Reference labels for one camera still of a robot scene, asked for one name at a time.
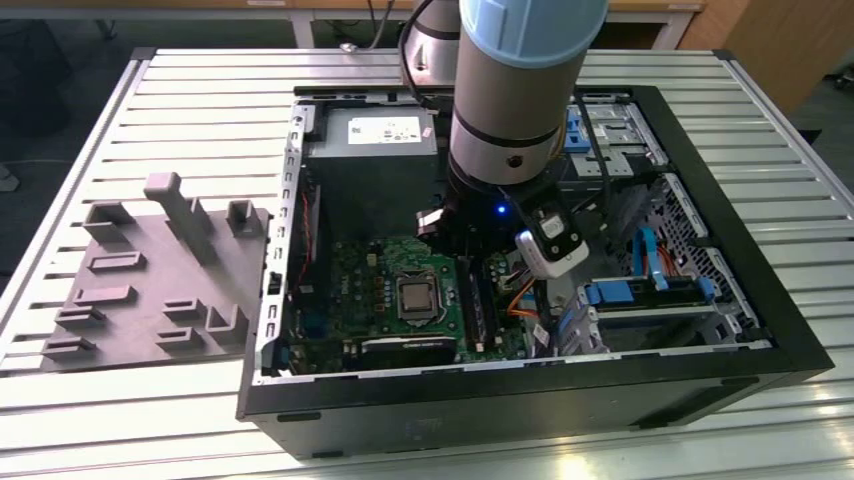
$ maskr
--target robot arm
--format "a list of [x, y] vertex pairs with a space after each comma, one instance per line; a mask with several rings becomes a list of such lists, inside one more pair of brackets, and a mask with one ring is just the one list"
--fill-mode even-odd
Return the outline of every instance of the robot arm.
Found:
[[451, 255], [514, 242], [538, 278], [588, 256], [547, 167], [606, 13], [606, 0], [461, 1], [451, 186], [442, 213], [419, 214], [419, 238]]

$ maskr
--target floor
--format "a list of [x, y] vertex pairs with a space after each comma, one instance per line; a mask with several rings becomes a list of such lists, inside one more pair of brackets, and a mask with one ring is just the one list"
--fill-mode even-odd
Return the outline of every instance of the floor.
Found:
[[[100, 114], [135, 47], [294, 48], [287, 25], [271, 21], [120, 22], [118, 37], [106, 42], [92, 22], [54, 21], [51, 30], [72, 65], [74, 75], [62, 86], [72, 112], [67, 127], [44, 138], [24, 138], [0, 123], [0, 163], [22, 181], [15, 193], [0, 193], [0, 292], [42, 223], [78, 152]], [[367, 22], [335, 25], [315, 22], [319, 47], [345, 41], [367, 45]], [[387, 29], [381, 46], [395, 43], [397, 25]], [[842, 181], [854, 189], [854, 88], [836, 91], [817, 86], [793, 116], [798, 128], [824, 129], [816, 150]]]

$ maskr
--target red cable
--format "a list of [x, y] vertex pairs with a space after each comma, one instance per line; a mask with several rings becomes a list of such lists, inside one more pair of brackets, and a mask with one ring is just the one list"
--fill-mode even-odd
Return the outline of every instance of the red cable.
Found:
[[297, 279], [297, 286], [303, 283], [306, 270], [309, 270], [309, 264], [311, 263], [311, 227], [309, 226], [309, 197], [306, 196], [306, 192], [303, 192], [303, 228], [306, 230], [306, 261], [303, 262], [303, 268], [299, 272], [299, 278]]

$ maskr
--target aluminum profile table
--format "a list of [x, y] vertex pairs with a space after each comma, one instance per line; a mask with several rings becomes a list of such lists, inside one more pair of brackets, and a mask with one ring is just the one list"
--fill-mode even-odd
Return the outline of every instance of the aluminum profile table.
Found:
[[681, 428], [301, 464], [234, 419], [242, 360], [39, 374], [39, 351], [90, 241], [88, 204], [135, 214], [177, 171], [206, 210], [275, 210], [293, 88], [399, 81], [391, 51], [161, 50], [139, 55], [0, 299], [0, 476], [159, 478], [794, 478], [854, 466], [854, 203], [736, 61], [590, 52], [585, 84], [662, 89], [837, 368]]

